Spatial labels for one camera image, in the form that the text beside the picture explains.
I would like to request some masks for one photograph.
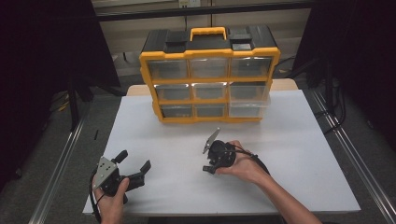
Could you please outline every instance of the plastic drawer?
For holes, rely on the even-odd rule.
[[[195,105],[195,113],[199,118],[223,117],[225,104]]]
[[[164,118],[190,118],[192,105],[160,105]]]
[[[247,57],[231,59],[232,77],[265,77],[271,66],[271,57]]]
[[[190,60],[192,77],[226,77],[228,58],[197,58]]]
[[[224,99],[225,82],[192,84],[193,96],[196,99]]]
[[[266,100],[268,92],[265,82],[233,82],[230,84],[230,101]]]
[[[186,60],[148,61],[148,68],[153,79],[188,77]]]
[[[159,100],[189,100],[189,84],[154,85]]]
[[[245,102],[229,104],[230,118],[262,118],[265,104],[262,102]]]

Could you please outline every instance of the wall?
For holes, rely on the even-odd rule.
[[[270,1],[250,0],[244,4],[260,4]],[[205,6],[230,6],[240,5],[240,1],[234,0],[201,0],[202,7]],[[97,7],[96,13],[144,11],[154,9],[177,8],[178,1],[159,3],[147,3],[115,7]],[[278,11],[262,11],[247,13],[230,13],[218,15],[189,16],[187,26],[209,27],[213,26],[246,26],[266,24],[270,27],[276,43],[282,51],[282,58],[295,55],[304,32],[305,24],[310,9],[292,9]],[[134,21],[104,21],[101,22],[105,38],[110,52],[120,53],[129,51],[140,51],[143,48],[146,37],[150,30],[170,29],[184,30],[184,17],[170,17],[159,19],[143,19]]]

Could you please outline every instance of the organizer handle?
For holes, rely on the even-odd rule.
[[[192,28],[190,41],[192,41],[194,35],[223,35],[224,40],[227,39],[224,27]]]

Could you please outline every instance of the outlet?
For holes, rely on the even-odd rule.
[[[178,0],[178,7],[200,7],[201,0]]]
[[[190,0],[190,7],[200,7],[201,0]]]
[[[189,7],[190,1],[189,0],[178,0],[178,7]]]

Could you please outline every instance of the gray floor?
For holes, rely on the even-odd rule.
[[[276,77],[287,74],[289,64],[284,64],[285,73],[277,73]],[[141,83],[139,75],[120,76],[120,90],[135,83]],[[319,111],[314,101],[311,90],[307,90],[304,84],[304,76],[296,78],[300,89],[304,89],[308,103],[313,112]],[[45,223],[96,223],[93,216],[81,213],[88,195],[88,182],[91,171],[100,155],[106,148],[106,141],[111,132],[114,118],[120,105],[120,97],[112,96],[99,89],[92,89],[95,97],[91,103],[79,103],[79,108],[89,108],[88,117],[85,120],[76,145],[66,164],[64,175],[60,179],[60,185],[51,201]],[[361,154],[375,179],[384,189],[387,195],[396,202],[396,152],[393,151],[383,136],[367,125],[364,113],[346,97],[347,115],[343,128],[350,137],[351,142]],[[50,176],[57,165],[65,142],[70,135],[70,112],[67,107],[63,111],[52,113],[47,130],[44,131],[35,150],[22,167],[22,178],[10,181],[0,195],[0,223],[28,223],[35,211],[40,197],[42,196]],[[318,119],[323,130],[330,126],[324,117]],[[352,188],[360,206],[358,213],[342,215],[318,214],[323,221],[338,223],[388,223],[378,209],[373,197],[362,182],[358,172],[350,162],[347,154],[340,145],[334,133],[326,134],[329,145],[335,158],[343,169],[346,179]],[[202,219],[170,218],[167,223],[198,223]],[[264,221],[265,217],[257,217],[253,221]],[[126,217],[125,223],[147,223],[146,217]],[[247,220],[236,220],[233,223],[246,223]]]

